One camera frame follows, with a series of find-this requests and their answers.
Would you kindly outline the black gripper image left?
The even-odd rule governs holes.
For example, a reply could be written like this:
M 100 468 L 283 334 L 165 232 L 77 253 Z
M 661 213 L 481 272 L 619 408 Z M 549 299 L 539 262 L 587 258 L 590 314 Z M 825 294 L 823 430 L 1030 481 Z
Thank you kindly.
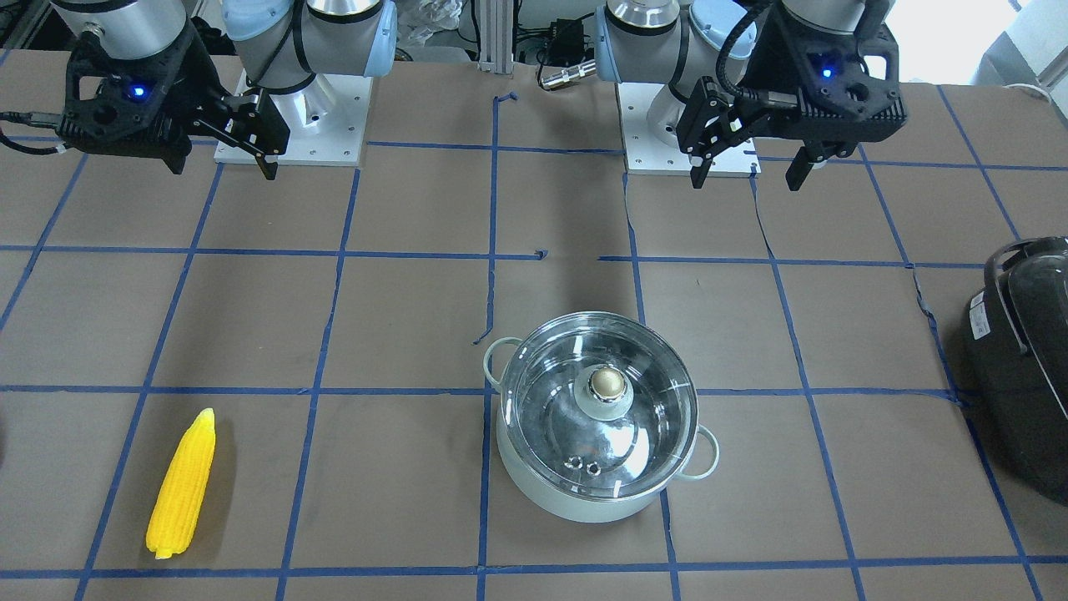
M 290 127 L 267 93 L 233 95 L 221 83 L 206 33 L 221 35 L 190 19 L 157 53 L 115 58 L 104 49 L 103 26 L 87 23 L 66 64 L 58 137 L 87 154 L 159 159 L 182 174 L 191 136 L 209 136 L 252 156 L 274 181 Z

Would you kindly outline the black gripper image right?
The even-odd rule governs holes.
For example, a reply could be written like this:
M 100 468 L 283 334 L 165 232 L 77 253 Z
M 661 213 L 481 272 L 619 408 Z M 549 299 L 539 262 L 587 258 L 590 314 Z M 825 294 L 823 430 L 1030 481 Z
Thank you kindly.
M 768 10 L 745 73 L 743 96 L 729 102 L 701 77 L 678 120 L 678 149 L 689 179 L 704 187 L 717 156 L 756 135 L 805 142 L 786 171 L 801 190 L 817 168 L 847 159 L 857 142 L 879 142 L 909 115 L 898 80 L 898 45 L 885 10 Z

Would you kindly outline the silver robot arm image right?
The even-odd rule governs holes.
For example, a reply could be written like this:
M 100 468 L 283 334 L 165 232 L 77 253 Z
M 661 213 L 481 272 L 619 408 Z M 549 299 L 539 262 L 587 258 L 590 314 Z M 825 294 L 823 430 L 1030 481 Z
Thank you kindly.
M 901 130 L 909 115 L 891 1 L 607 1 L 597 75 L 660 84 L 678 116 L 668 142 L 702 188 L 713 161 L 754 138 L 796 140 L 785 179 Z

